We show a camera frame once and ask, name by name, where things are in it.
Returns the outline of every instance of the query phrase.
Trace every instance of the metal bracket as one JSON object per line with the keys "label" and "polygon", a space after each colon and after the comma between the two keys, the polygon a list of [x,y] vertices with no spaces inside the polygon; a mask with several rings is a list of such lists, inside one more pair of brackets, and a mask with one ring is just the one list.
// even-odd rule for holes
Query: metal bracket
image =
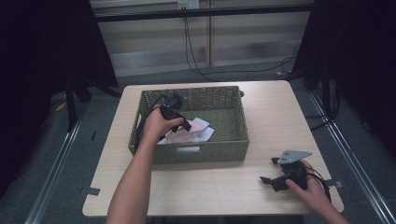
{"label": "metal bracket", "polygon": [[305,157],[312,155],[310,151],[293,151],[293,150],[285,150],[280,156],[277,163],[279,164],[289,164],[295,161],[299,161]]}

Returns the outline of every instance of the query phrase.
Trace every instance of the black plastic part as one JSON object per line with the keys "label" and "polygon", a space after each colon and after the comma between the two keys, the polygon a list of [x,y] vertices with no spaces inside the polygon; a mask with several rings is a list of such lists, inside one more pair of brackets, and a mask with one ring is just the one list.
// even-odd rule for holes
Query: black plastic part
{"label": "black plastic part", "polygon": [[181,98],[176,96],[167,98],[165,100],[165,104],[174,108],[175,110],[179,110],[183,106],[183,102],[181,101]]}
{"label": "black plastic part", "polygon": [[273,162],[273,164],[277,164],[277,162],[279,161],[279,158],[273,157],[273,158],[271,158],[271,161]]}
{"label": "black plastic part", "polygon": [[181,125],[177,125],[175,127],[172,128],[172,132],[176,132],[178,127],[181,126],[183,127],[187,132],[190,131],[191,129],[191,125],[189,124],[189,122],[186,120],[186,118],[184,118],[181,114],[179,114],[175,109],[168,107],[166,105],[161,105],[160,106],[160,111],[161,114],[163,115],[164,119],[177,119],[177,118],[183,118],[184,121]]}
{"label": "black plastic part", "polygon": [[[277,163],[278,158],[272,158],[271,160],[273,162],[276,161],[276,163]],[[280,190],[289,189],[289,186],[286,184],[285,181],[287,179],[290,179],[290,180],[294,181],[298,186],[300,186],[300,188],[302,188],[302,189],[307,188],[306,168],[302,162],[296,161],[296,162],[289,163],[289,164],[281,164],[280,167],[282,168],[282,172],[285,175],[282,175],[275,179],[269,179],[269,178],[261,176],[260,179],[262,180],[262,183],[271,185],[273,187],[274,191],[280,191]]]}

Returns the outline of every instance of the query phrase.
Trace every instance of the wire on wall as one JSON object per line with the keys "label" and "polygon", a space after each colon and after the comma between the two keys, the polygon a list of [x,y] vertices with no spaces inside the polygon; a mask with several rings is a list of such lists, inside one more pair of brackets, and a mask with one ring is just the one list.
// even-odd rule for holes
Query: wire on wall
{"label": "wire on wall", "polygon": [[340,104],[341,104],[340,97],[341,97],[340,88],[338,87],[338,85],[335,85],[335,92],[334,92],[334,96],[332,98],[332,111],[330,112],[330,114],[327,115],[324,113],[324,114],[314,115],[314,116],[305,116],[306,119],[322,119],[324,117],[328,117],[328,121],[325,121],[325,122],[319,124],[318,126],[310,128],[311,131],[314,131],[316,129],[324,127],[325,125],[328,125],[335,120],[335,118],[338,115],[338,111],[340,109]]}
{"label": "wire on wall", "polygon": [[[284,74],[285,73],[284,65],[286,63],[291,62],[293,59],[296,58],[294,56],[293,57],[288,57],[288,58],[283,59],[279,65],[276,65],[276,66],[273,66],[273,67],[269,67],[269,68],[265,68],[265,69],[260,69],[260,70],[233,70],[233,71],[221,71],[221,72],[204,73],[204,72],[202,72],[199,69],[199,67],[197,65],[197,62],[195,60],[194,52],[192,50],[191,37],[190,37],[190,26],[189,26],[189,21],[188,21],[187,18],[184,18],[184,30],[185,30],[185,39],[186,39],[186,59],[187,59],[187,64],[189,65],[189,68],[190,68],[190,70],[192,72],[201,75],[203,78],[205,78],[208,81],[219,82],[218,80],[215,80],[213,78],[207,77],[207,76],[210,76],[210,75],[226,74],[226,73],[259,73],[259,72],[266,72],[266,71],[274,70],[274,69],[277,69],[278,67],[282,67],[282,74]],[[194,65],[195,65],[194,68],[191,66],[191,63],[190,63],[188,48],[190,48],[191,57],[192,57]]]}

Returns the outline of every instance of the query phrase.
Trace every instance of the black curtain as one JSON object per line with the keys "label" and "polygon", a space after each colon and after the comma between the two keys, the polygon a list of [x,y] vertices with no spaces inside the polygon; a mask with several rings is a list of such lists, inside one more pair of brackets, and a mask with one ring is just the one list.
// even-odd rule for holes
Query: black curtain
{"label": "black curtain", "polygon": [[325,65],[341,93],[396,156],[396,1],[316,0],[293,68],[314,89]]}
{"label": "black curtain", "polygon": [[92,16],[88,0],[0,2],[0,196],[31,155],[50,97],[67,79],[76,89],[90,86],[87,79],[118,87],[98,25],[75,20]]}

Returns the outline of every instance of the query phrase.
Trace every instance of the hand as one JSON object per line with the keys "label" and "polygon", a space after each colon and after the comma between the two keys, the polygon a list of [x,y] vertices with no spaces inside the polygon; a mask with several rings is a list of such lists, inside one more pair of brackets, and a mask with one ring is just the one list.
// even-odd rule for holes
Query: hand
{"label": "hand", "polygon": [[166,133],[168,133],[172,127],[182,124],[184,119],[164,119],[159,105],[155,105],[154,108],[155,109],[146,119],[143,137],[157,141],[161,136],[164,136]]}
{"label": "hand", "polygon": [[[314,173],[311,164],[304,160],[301,160],[301,162],[305,167],[311,168],[306,169],[308,173]],[[306,205],[308,205],[309,208],[317,213],[323,210],[323,206],[332,206],[332,203],[329,201],[326,194],[324,193],[320,182],[318,182],[318,180],[311,175],[306,178],[306,190],[301,189],[296,183],[294,183],[290,179],[286,180],[286,184],[289,186],[290,189],[296,192],[301,199],[303,199],[303,201],[306,203]]]}
{"label": "hand", "polygon": [[[305,160],[301,160],[301,162],[308,168],[306,169],[308,173],[314,173],[311,164]],[[286,180],[286,184],[303,199],[309,208],[324,217],[328,223],[347,223],[347,220],[332,206],[320,182],[313,176],[309,175],[306,178],[306,190],[301,189],[290,179]]]}

